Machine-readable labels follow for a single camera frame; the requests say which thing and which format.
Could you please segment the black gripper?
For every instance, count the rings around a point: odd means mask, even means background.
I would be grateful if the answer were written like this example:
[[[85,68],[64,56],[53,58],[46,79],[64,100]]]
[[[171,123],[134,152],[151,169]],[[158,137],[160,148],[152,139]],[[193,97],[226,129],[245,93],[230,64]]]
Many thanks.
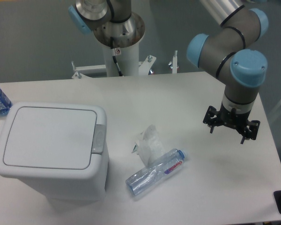
[[[214,128],[219,126],[240,130],[242,135],[240,143],[243,144],[245,140],[256,140],[260,126],[259,120],[248,120],[250,112],[251,104],[222,102],[219,111],[213,106],[208,107],[203,123],[210,128],[210,133],[213,133]]]

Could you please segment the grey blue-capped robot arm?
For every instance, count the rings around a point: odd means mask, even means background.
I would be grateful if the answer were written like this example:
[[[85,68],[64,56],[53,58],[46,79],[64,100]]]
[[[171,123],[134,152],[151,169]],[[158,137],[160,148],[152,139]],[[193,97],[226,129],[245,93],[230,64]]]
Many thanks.
[[[196,35],[186,56],[225,85],[220,109],[210,106],[203,123],[210,129],[229,127],[243,140],[255,140],[260,122],[248,118],[266,77],[267,59],[249,45],[266,33],[268,18],[259,9],[246,9],[238,0],[204,0],[202,5],[222,30],[214,37]],[[78,0],[68,13],[81,33],[93,33],[101,44],[108,76],[149,73],[148,60],[139,63],[144,21],[132,11],[129,0]]]

